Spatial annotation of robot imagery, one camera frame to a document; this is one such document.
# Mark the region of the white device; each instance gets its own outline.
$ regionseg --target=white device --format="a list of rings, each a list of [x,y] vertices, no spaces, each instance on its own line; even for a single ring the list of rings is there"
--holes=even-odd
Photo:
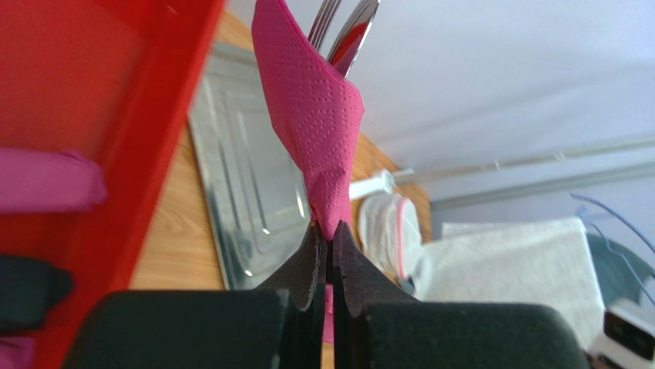
[[[620,299],[606,311],[603,333],[590,354],[609,361],[610,367],[655,369],[655,314]]]

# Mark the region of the metal cutlery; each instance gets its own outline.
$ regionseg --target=metal cutlery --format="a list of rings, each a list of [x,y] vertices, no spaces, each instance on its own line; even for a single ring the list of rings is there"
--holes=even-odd
[[[337,12],[340,4],[341,0],[323,0],[321,8],[318,9],[314,24],[309,31],[308,39],[312,46],[319,52],[334,18],[334,13]]]
[[[347,76],[350,68],[357,58],[357,54],[364,43],[368,30],[373,24],[373,18],[380,0],[361,0],[353,10],[350,18],[346,21],[339,32],[327,62],[333,65],[344,77]]]

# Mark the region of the wooden table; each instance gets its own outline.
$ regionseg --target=wooden table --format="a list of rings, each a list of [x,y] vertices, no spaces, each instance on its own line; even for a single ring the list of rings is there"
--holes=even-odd
[[[215,39],[252,50],[250,30],[229,13],[224,13]],[[368,178],[382,168],[397,170],[397,166],[386,155],[360,134],[357,140],[352,180]],[[412,200],[421,223],[423,239],[431,240],[430,201],[425,191],[416,185],[411,185],[398,188],[397,192]],[[353,230],[357,229],[356,215],[360,204],[361,201],[351,203]],[[224,289],[188,127],[180,137],[132,276],[131,288]],[[332,349],[331,345],[324,345],[324,367],[334,367]]]

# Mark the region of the red tray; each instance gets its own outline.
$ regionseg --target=red tray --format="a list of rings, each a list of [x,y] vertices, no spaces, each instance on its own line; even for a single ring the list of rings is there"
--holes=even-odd
[[[0,216],[0,254],[75,279],[34,332],[35,367],[59,367],[89,309],[129,285],[222,3],[0,2],[0,147],[74,148],[109,192],[87,214]]]

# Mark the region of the blue wire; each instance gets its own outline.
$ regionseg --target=blue wire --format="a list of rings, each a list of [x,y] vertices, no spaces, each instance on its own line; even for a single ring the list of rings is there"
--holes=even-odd
[[[644,242],[648,245],[648,247],[650,247],[650,249],[651,249],[653,252],[655,252],[655,246],[653,246],[653,243],[650,242],[650,240],[649,240],[645,235],[643,235],[643,234],[642,234],[642,233],[637,229],[637,227],[635,227],[632,223],[630,223],[630,221],[628,221],[626,218],[624,218],[623,216],[621,216],[620,214],[618,214],[617,212],[615,212],[614,210],[612,210],[610,207],[606,206],[605,204],[603,204],[602,202],[600,202],[600,201],[598,201],[598,200],[594,200],[594,199],[592,199],[592,198],[588,198],[587,196],[582,196],[582,195],[579,195],[579,194],[570,194],[570,195],[571,195],[572,198],[574,198],[574,199],[576,199],[576,200],[586,201],[586,202],[590,202],[591,204],[595,204],[596,206],[599,206],[599,207],[601,207],[602,209],[604,209],[605,211],[607,211],[608,213],[612,214],[612,215],[613,215],[614,217],[616,217],[618,220],[620,220],[621,222],[623,222],[623,224],[625,224],[625,225],[626,225],[629,229],[631,229],[634,233],[636,233],[637,236],[639,236],[639,238],[641,238],[642,241],[644,241]],[[587,224],[589,224],[591,227],[593,227],[594,229],[596,229],[596,232],[598,232],[598,234],[600,234],[600,236],[603,237],[603,240],[605,241],[605,248],[607,248],[607,250],[608,250],[609,252],[611,252],[612,254],[614,254],[614,255],[618,256],[619,258],[623,259],[623,262],[626,263],[627,267],[628,267],[628,268],[630,269],[630,271],[632,272],[632,275],[634,276],[634,279],[637,280],[637,283],[639,283],[639,285],[641,286],[641,289],[642,289],[642,291],[644,292],[644,294],[646,294],[646,296],[648,297],[648,299],[650,300],[650,302],[651,302],[653,305],[655,305],[655,299],[653,299],[653,296],[650,295],[650,293],[649,293],[648,290],[646,289],[646,286],[645,286],[645,285],[643,284],[643,282],[639,279],[639,275],[637,274],[637,272],[636,272],[636,271],[634,270],[634,268],[632,267],[632,264],[630,264],[630,262],[627,260],[626,256],[623,255],[622,253],[620,253],[619,251],[616,251],[616,250],[614,250],[614,249],[612,248],[612,246],[610,245],[610,240],[605,236],[605,234],[604,234],[604,233],[603,233],[603,232],[602,232],[602,231],[601,231],[601,230],[600,230],[600,229],[599,229],[599,228],[598,228],[594,223],[591,223],[591,222],[589,222],[588,220],[587,220],[587,221],[584,221],[583,216],[586,214],[586,212],[587,212],[587,208],[586,208],[586,207],[584,207],[584,206],[583,206],[583,207],[580,207],[580,208],[576,211],[576,216],[579,217],[581,220],[583,220],[583,223],[587,223]]]

